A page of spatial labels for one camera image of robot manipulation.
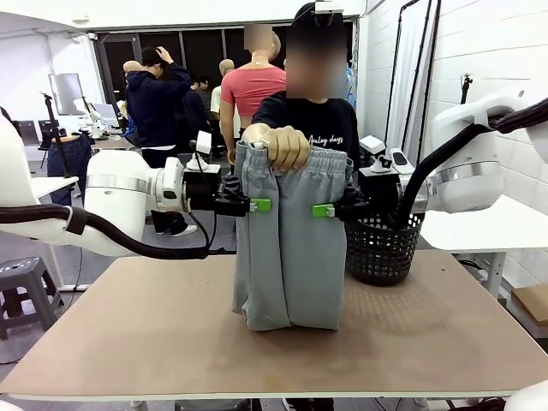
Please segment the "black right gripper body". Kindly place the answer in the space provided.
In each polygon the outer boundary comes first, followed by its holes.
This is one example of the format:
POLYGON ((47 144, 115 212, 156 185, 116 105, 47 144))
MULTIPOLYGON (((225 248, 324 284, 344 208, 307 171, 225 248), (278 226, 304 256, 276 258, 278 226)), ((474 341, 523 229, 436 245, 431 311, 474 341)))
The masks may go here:
POLYGON ((374 211, 394 211, 398 207, 401 184, 396 171, 373 173, 370 169, 359 169, 358 184, 374 211))

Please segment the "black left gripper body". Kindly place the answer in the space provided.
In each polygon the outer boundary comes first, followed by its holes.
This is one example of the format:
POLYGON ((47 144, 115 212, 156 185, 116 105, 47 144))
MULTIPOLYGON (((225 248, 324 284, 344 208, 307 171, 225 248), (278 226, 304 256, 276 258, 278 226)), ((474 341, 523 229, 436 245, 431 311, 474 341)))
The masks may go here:
POLYGON ((186 198, 191 210, 212 211, 217 196, 221 173, 186 170, 183 174, 186 198))

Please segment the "person's right hand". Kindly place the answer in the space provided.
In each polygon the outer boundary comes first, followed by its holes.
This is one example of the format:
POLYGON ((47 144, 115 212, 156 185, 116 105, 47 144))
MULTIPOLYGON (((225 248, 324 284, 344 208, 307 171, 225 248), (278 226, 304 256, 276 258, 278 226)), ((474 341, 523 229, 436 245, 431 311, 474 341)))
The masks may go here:
POLYGON ((290 126, 268 129, 259 140, 276 170, 298 170, 305 165, 311 146, 304 134, 290 126))

